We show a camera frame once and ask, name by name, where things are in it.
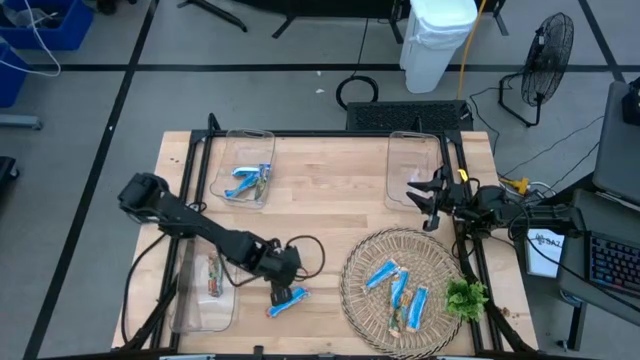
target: white trash can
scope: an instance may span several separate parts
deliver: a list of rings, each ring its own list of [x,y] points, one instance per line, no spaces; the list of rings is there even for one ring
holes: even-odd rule
[[[407,89],[433,91],[478,16],[474,0],[411,0],[400,67]]]

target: electric fan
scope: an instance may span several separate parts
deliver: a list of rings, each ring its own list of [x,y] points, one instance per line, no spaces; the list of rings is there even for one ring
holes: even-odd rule
[[[498,104],[522,121],[527,127],[540,122],[540,108],[556,92],[567,69],[573,46],[573,21],[563,13],[548,17],[536,30],[527,61],[519,72],[500,80]],[[505,105],[502,100],[504,83],[522,76],[522,100],[536,107],[536,121],[531,123]]]

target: wicker tray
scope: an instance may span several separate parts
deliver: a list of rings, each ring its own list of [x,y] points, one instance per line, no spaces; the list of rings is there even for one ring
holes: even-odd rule
[[[408,288],[429,288],[420,330],[389,333],[390,281],[367,293],[363,285],[387,260],[409,270]],[[458,333],[460,318],[446,312],[447,280],[460,277],[456,260],[435,239],[411,229],[388,229],[360,242],[351,252],[340,278],[342,309],[355,331],[374,349],[395,358],[431,355]]]

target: transparent container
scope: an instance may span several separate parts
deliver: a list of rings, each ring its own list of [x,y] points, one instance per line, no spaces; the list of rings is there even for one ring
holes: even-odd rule
[[[236,288],[223,276],[221,295],[214,297],[210,294],[210,261],[217,257],[215,246],[200,238],[183,240],[181,253],[171,330],[181,334],[226,330],[234,318]],[[229,276],[237,281],[237,268],[228,262],[225,264]]]
[[[433,179],[433,173],[442,166],[440,140],[429,134],[404,131],[389,136],[387,153],[387,191],[385,205],[392,210],[419,212],[407,191],[425,198],[432,196],[409,187],[409,182]]]
[[[229,130],[222,162],[213,183],[209,186],[211,193],[229,205],[255,209],[263,207],[269,192],[271,174],[274,171],[275,144],[275,136],[268,131]],[[238,188],[245,180],[245,177],[233,176],[235,169],[240,167],[257,168],[260,164],[269,164],[271,167],[271,174],[267,176],[266,184],[262,189],[260,186],[253,186],[235,197],[225,195],[225,191]]]

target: leafy vegetable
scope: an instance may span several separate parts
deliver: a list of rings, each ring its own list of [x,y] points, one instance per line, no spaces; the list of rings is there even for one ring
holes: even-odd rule
[[[447,312],[459,315],[462,320],[479,321],[484,311],[486,286],[477,282],[469,285],[465,279],[451,280],[447,283]]]

